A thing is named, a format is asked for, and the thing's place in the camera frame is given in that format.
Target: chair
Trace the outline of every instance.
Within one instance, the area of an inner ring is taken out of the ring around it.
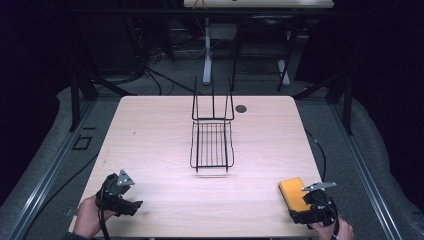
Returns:
[[[280,91],[298,32],[305,26],[303,18],[289,15],[255,15],[241,22],[234,38],[231,91],[234,91],[238,74],[279,74],[277,90]],[[238,63],[242,59],[273,59],[277,66],[278,61],[284,61],[284,68],[279,67],[278,71],[240,71],[237,67],[240,67]]]

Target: person's right hand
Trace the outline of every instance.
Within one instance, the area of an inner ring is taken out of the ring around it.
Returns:
[[[312,223],[312,224],[309,224],[309,226],[317,232],[320,240],[330,240],[331,236],[333,235],[335,224],[336,223],[333,223],[329,226],[324,227],[321,223]],[[338,239],[353,240],[353,237],[355,235],[353,233],[353,227],[341,217],[339,217],[339,225],[340,225],[340,228],[339,228]]]

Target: gray carpet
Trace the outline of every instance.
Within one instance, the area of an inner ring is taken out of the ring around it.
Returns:
[[[228,56],[226,51],[218,51],[214,55],[213,79],[217,89],[228,86],[231,64],[226,56]],[[295,67],[293,66],[289,69],[291,79],[294,78],[295,74]],[[151,68],[192,87],[195,76],[199,79],[202,77],[203,57],[191,59],[184,55],[177,55],[175,62],[163,58],[159,63],[151,64]],[[167,80],[158,77],[157,81],[163,94],[191,95],[189,91],[178,86],[173,88]],[[302,91],[304,85],[307,84],[292,83],[290,87],[284,88],[280,93],[276,92],[277,85],[277,81],[240,81],[236,83],[234,95],[294,95]],[[157,84],[147,76],[119,86],[138,95],[157,95],[159,93]],[[200,86],[199,90],[209,91],[210,86]],[[100,150],[118,105],[119,97],[102,86],[98,86],[98,91],[100,93],[98,101],[84,104],[85,109],[90,109],[89,114],[79,130],[73,135],[68,133],[71,126],[70,91],[66,89],[58,95],[61,101],[61,109],[54,126],[21,181],[0,208],[1,239],[6,239],[9,232],[13,230],[15,222],[20,218],[19,214],[22,213],[22,209],[37,186],[39,179],[55,160],[66,139],[73,137],[74,140],[69,144],[70,149],[64,155],[64,164],[60,166],[60,172],[54,179],[54,184],[49,189],[44,202]],[[330,188],[328,192],[343,211],[344,218],[353,225],[356,239],[386,239],[384,228],[359,178],[357,165],[349,144],[338,126],[337,121],[339,119],[334,117],[332,113],[334,106],[328,106],[322,100],[325,92],[325,89],[323,89],[308,100],[297,101],[297,106],[305,129],[319,142],[325,153],[327,160],[325,180],[334,181],[338,184],[337,187]],[[379,190],[381,190],[381,195],[385,199],[387,208],[402,237],[404,239],[424,238],[422,214],[404,197],[398,184],[390,175],[384,143],[366,110],[356,101],[353,105],[352,130],[354,132],[353,138]],[[322,173],[324,168],[323,155],[312,138],[309,139],[317,167]],[[87,147],[87,149],[72,150],[73,147]],[[65,213],[69,209],[77,207],[92,166],[92,163],[89,164],[53,198],[30,227],[26,239],[60,239],[71,222],[71,217]]]

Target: black wire rack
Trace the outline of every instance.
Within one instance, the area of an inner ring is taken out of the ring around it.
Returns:
[[[217,114],[214,83],[211,80],[212,95],[201,97],[202,100],[211,101],[207,104],[211,109],[209,109],[210,111],[199,113],[197,80],[195,79],[194,82],[190,166],[196,168],[196,172],[199,171],[199,168],[219,167],[225,168],[228,172],[228,168],[234,165],[231,131],[231,121],[234,120],[233,96],[228,88],[224,96],[224,106],[221,106],[224,113],[223,115],[222,112],[221,115]]]

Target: desk leg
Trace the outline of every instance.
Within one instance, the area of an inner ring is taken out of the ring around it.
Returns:
[[[284,61],[278,60],[277,64],[278,64],[278,71],[280,71],[280,72],[284,71],[284,67],[285,67]],[[290,86],[290,79],[289,79],[289,75],[287,74],[287,71],[286,71],[286,74],[284,75],[283,86],[284,87]]]
[[[212,56],[211,56],[211,36],[210,36],[209,18],[205,19],[205,67],[203,69],[203,84],[209,85],[211,83],[212,75]]]

